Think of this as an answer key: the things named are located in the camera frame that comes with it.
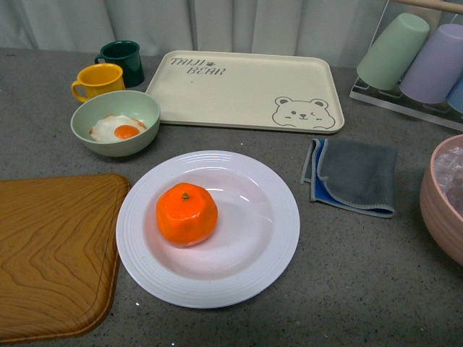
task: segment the egg white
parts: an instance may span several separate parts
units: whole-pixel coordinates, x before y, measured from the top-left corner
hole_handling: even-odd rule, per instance
[[[134,119],[125,115],[115,116],[110,114],[103,119],[100,119],[90,130],[90,136],[97,142],[118,142],[124,141],[119,139],[114,130],[121,125],[131,125],[137,128],[140,133],[146,130],[145,127],[140,126]]]

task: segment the white curtain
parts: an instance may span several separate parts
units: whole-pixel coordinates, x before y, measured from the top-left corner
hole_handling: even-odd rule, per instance
[[[267,53],[355,67],[368,50],[385,3],[0,0],[0,47],[96,54],[113,40],[134,40],[144,55],[175,50]]]

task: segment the cup rack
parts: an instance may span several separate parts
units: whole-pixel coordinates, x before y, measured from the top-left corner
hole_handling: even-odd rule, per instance
[[[389,6],[391,2],[397,3],[398,6]],[[378,26],[371,43],[378,37],[381,29],[388,23],[384,23],[383,18],[386,12],[397,12],[400,14],[405,10],[402,5],[418,7],[421,9],[434,10],[435,16],[439,16],[440,24],[453,21],[458,14],[463,14],[463,5],[454,4],[439,0],[387,0],[383,9]],[[447,102],[439,104],[424,104],[412,100],[402,94],[398,85],[393,90],[379,90],[367,85],[359,77],[355,81],[349,96],[351,98],[370,103],[375,106],[387,108],[408,116],[439,124],[444,127],[463,131],[463,114],[450,107]]]

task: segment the purple cup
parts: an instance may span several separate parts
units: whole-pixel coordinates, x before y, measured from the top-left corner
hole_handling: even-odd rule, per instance
[[[441,103],[462,71],[463,25],[441,25],[426,41],[399,88],[421,103]]]

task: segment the bowl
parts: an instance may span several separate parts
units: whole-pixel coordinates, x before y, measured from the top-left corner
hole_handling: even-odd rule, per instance
[[[463,134],[443,141],[433,152],[420,189],[420,209],[431,236],[453,260],[463,265],[463,217],[442,192],[434,173],[434,162],[442,153],[463,147]]]
[[[124,114],[146,125],[144,132],[118,142],[96,142],[90,130],[109,114]],[[150,95],[136,90],[118,90],[91,98],[72,115],[71,130],[81,143],[95,153],[108,157],[134,154],[148,146],[159,130],[161,109]]]

